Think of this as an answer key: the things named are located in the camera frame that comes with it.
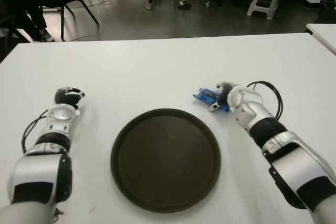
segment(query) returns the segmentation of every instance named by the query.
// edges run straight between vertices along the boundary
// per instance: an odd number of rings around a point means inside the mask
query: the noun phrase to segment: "blue object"
[[[218,97],[219,94],[217,92],[204,88],[200,88],[198,94],[194,95],[194,98],[199,99],[200,101],[205,102],[208,105],[214,104],[217,101]],[[219,110],[229,112],[230,107],[226,105],[220,106]]]

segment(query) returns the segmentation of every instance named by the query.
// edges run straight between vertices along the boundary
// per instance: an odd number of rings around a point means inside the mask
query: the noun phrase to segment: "person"
[[[43,17],[43,4],[46,0],[7,0],[8,11],[19,17],[19,24],[34,41],[52,42]]]

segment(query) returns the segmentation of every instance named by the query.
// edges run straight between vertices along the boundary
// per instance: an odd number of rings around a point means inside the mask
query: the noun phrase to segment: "shoe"
[[[192,4],[185,2],[184,5],[179,4],[177,7],[181,10],[190,10],[191,6]]]
[[[40,34],[42,35],[42,38],[45,40],[45,42],[54,42],[54,38],[48,33],[46,29],[39,29]]]
[[[33,43],[43,43],[46,42],[46,40],[44,38],[40,39],[40,40],[33,40]]]

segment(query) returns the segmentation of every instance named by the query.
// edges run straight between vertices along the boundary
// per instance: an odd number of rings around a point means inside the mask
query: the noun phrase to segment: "cable on floor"
[[[102,0],[101,2],[99,2],[98,4],[94,4],[94,5],[88,5],[88,7],[93,7],[96,6],[97,7],[97,11],[98,11],[98,18],[97,21],[99,23],[99,32],[97,34],[93,34],[93,35],[85,35],[85,36],[81,36],[75,39],[72,39],[70,41],[76,41],[78,39],[84,39],[84,38],[89,38],[89,37],[94,37],[94,36],[99,36],[101,35],[104,31],[103,31],[103,24],[101,22],[101,15],[100,15],[100,5],[106,5],[105,3],[110,3],[113,0]],[[77,9],[77,8],[84,8],[83,6],[78,6],[78,7],[73,7],[72,9]]]

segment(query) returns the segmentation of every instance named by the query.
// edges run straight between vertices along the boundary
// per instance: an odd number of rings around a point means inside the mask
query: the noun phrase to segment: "black band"
[[[257,122],[250,130],[250,136],[262,148],[272,137],[287,131],[276,118],[264,118]]]
[[[39,139],[36,141],[36,144],[40,144],[40,143],[59,144],[63,146],[65,149],[67,149],[67,151],[70,150],[70,144],[71,144],[68,137],[66,137],[65,135],[61,133],[57,133],[57,132],[50,132],[50,133],[40,136]]]
[[[309,209],[314,211],[321,201],[336,194],[336,187],[327,177],[322,176],[305,183],[297,193]]]
[[[71,158],[63,154],[59,160],[57,173],[56,202],[67,200],[72,191]]]
[[[15,186],[12,204],[19,202],[35,201],[47,203],[52,192],[52,183],[32,182]]]

